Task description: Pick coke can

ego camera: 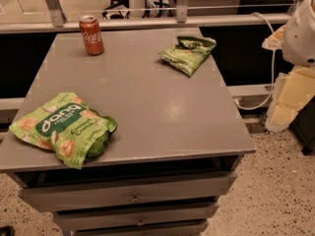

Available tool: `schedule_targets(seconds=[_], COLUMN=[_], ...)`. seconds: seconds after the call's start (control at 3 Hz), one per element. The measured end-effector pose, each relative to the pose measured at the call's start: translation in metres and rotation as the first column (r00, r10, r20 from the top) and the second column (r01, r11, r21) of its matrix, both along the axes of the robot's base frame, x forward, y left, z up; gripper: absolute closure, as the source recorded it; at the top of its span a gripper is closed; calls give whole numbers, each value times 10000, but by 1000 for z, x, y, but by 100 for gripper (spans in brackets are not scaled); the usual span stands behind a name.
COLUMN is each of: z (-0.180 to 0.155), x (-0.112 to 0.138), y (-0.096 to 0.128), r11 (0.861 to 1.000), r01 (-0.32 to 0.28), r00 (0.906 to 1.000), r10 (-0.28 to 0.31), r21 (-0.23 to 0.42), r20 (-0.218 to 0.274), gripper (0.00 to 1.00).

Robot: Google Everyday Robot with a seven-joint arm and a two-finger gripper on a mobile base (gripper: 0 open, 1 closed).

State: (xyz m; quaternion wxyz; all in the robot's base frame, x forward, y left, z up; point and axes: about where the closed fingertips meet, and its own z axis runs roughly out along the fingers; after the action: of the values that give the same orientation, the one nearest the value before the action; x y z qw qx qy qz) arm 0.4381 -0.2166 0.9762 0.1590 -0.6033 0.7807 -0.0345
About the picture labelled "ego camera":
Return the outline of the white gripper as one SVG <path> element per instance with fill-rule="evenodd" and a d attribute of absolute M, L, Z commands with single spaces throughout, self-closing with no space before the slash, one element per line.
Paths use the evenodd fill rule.
<path fill-rule="evenodd" d="M 281 132 L 315 96 L 315 12 L 311 3 L 301 4 L 285 26 L 262 43 L 267 50 L 283 49 L 283 59 L 294 66 L 279 73 L 267 111 L 265 127 Z"/>

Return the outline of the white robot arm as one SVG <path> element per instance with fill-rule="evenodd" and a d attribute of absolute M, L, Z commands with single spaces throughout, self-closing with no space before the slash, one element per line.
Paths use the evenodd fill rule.
<path fill-rule="evenodd" d="M 283 59 L 293 65 L 279 73 L 267 111 L 265 127 L 270 132 L 286 129 L 299 111 L 315 96 L 315 0 L 304 0 L 287 23 L 262 44 L 269 50 L 280 49 Z"/>

